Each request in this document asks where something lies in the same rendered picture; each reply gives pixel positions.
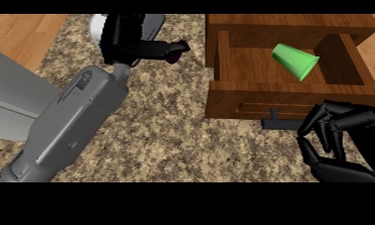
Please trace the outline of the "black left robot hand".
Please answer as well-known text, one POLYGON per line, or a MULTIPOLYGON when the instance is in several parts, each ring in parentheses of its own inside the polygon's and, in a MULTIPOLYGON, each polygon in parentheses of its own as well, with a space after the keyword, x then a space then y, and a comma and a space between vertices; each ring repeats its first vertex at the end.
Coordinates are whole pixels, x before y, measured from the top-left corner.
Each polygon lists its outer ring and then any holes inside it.
POLYGON ((167 43, 140 39, 144 15, 134 13, 106 15, 99 40, 105 64, 134 65, 139 59, 165 60, 170 54, 190 51, 186 41, 167 43))

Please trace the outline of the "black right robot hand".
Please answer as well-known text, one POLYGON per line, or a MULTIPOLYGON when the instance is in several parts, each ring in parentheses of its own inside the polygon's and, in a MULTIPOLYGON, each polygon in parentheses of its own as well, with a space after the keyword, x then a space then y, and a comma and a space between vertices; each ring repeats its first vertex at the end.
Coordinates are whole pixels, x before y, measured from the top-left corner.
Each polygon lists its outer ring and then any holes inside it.
POLYGON ((296 129, 302 162, 319 182, 375 182, 375 107, 325 100, 313 106, 296 129), (320 146, 333 158, 322 157, 305 135, 314 131, 320 146), (370 169, 345 158, 342 133, 347 133, 370 169))

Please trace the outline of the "brown wooden drawer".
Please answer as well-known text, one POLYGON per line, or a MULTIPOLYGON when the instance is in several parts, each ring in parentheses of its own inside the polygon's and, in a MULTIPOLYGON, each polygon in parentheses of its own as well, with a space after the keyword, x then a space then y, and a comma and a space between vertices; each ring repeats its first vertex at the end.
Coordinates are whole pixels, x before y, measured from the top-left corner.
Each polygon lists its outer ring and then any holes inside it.
POLYGON ((302 119, 323 100, 375 106, 375 84, 302 84, 212 81, 205 116, 258 120, 277 110, 282 119, 302 119))
POLYGON ((229 32, 220 31, 214 59, 215 79, 233 82, 375 84, 375 78, 347 34, 328 34, 313 49, 295 48, 319 57, 317 64, 302 81, 295 79, 273 59, 274 47, 234 48, 230 46, 229 32))

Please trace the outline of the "brown wooden drawer front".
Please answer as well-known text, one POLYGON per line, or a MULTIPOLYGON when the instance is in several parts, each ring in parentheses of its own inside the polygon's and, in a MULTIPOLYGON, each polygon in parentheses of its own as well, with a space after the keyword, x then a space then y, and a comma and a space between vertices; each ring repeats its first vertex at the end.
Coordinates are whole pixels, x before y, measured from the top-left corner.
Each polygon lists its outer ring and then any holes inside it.
POLYGON ((323 100, 375 106, 375 84, 302 84, 212 81, 205 116, 258 120, 277 110, 282 119, 302 119, 323 100))

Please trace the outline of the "green cup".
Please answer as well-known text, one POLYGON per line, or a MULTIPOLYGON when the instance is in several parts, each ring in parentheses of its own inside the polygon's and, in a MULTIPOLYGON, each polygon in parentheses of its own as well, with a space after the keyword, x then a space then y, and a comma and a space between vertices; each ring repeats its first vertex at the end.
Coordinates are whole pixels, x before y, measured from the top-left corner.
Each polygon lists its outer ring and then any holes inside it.
POLYGON ((285 44, 276 45, 271 56, 295 79, 302 81, 317 64, 319 57, 285 44))

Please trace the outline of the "white rounded object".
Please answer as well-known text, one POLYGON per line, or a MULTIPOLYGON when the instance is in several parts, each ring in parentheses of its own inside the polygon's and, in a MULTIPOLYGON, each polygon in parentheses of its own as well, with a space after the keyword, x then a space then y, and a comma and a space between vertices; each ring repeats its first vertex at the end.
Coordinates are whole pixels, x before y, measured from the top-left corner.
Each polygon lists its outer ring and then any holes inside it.
POLYGON ((100 40, 106 14, 93 14, 90 21, 90 35, 94 41, 100 40))

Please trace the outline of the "grey flat object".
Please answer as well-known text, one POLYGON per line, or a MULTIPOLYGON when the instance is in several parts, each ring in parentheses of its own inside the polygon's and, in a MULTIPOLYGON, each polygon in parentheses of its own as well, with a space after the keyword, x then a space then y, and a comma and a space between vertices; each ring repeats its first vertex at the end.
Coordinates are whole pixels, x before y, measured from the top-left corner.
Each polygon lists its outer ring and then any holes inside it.
POLYGON ((146 14, 141 24, 141 37, 143 41, 152 41, 164 25, 164 14, 146 14))

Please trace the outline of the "dark purple object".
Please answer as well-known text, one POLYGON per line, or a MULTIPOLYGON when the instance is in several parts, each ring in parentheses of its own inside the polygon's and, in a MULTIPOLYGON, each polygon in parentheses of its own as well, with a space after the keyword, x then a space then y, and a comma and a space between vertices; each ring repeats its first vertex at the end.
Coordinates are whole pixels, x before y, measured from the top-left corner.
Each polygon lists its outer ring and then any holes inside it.
POLYGON ((174 53, 174 54, 170 54, 168 57, 165 58, 165 61, 172 64, 178 61, 181 57, 181 54, 180 53, 174 53))

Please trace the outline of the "grey appliance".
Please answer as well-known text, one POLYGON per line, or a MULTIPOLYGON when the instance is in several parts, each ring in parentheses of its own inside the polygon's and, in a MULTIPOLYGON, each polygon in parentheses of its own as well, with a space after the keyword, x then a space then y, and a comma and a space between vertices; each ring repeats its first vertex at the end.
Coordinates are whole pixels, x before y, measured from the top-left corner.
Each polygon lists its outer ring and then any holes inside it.
POLYGON ((0 139, 25 141, 34 121, 60 90, 0 54, 0 139))

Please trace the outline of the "brown wooden cabinet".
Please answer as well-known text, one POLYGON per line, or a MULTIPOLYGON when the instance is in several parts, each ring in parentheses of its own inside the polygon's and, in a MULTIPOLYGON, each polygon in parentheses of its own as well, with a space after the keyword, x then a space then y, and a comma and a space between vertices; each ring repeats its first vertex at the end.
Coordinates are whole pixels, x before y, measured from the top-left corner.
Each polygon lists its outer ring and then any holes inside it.
POLYGON ((205 65, 214 66, 218 32, 234 48, 271 48, 277 43, 313 49, 328 34, 347 34, 359 46, 375 34, 372 14, 206 14, 205 65))

